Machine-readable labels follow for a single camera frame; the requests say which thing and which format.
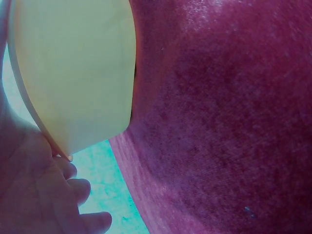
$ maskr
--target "hand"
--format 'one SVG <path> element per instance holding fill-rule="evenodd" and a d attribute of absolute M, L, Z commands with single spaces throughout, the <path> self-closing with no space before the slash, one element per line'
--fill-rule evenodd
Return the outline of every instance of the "hand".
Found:
<path fill-rule="evenodd" d="M 2 60 L 9 5 L 10 0 L 0 3 Z M 88 198 L 90 183 L 71 179 L 77 172 L 75 166 L 57 157 L 37 128 L 11 113 L 5 98 L 0 99 L 0 107 L 0 233 L 107 231 L 112 222 L 109 213 L 79 214 L 78 205 Z"/>

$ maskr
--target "tiled floor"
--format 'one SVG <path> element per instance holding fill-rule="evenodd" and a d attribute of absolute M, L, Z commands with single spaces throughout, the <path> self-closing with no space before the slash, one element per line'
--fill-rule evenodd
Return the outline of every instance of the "tiled floor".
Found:
<path fill-rule="evenodd" d="M 13 109 L 35 124 L 16 86 L 6 49 L 3 62 L 3 85 Z M 74 155 L 77 178 L 91 183 L 91 195 L 80 207 L 81 213 L 109 211 L 113 223 L 108 234 L 148 234 L 131 198 L 108 141 L 101 142 Z"/>

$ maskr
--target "plastic container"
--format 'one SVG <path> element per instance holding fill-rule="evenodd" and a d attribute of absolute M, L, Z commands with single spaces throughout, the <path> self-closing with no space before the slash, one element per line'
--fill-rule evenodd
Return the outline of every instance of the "plastic container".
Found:
<path fill-rule="evenodd" d="M 25 105 L 61 156 L 128 127 L 136 61 L 128 0 L 12 0 L 8 50 Z"/>

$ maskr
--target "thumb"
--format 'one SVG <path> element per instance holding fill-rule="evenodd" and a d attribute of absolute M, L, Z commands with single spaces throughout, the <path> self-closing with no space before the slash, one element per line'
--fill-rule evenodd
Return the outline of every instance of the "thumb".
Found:
<path fill-rule="evenodd" d="M 3 61 L 11 0 L 0 0 L 0 58 Z"/>

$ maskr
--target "red upholstery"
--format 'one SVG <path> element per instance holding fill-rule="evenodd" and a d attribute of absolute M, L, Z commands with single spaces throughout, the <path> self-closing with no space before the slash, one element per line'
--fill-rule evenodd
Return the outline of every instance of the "red upholstery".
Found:
<path fill-rule="evenodd" d="M 312 1 L 130 3 L 133 115 L 110 143 L 150 232 L 312 233 Z"/>

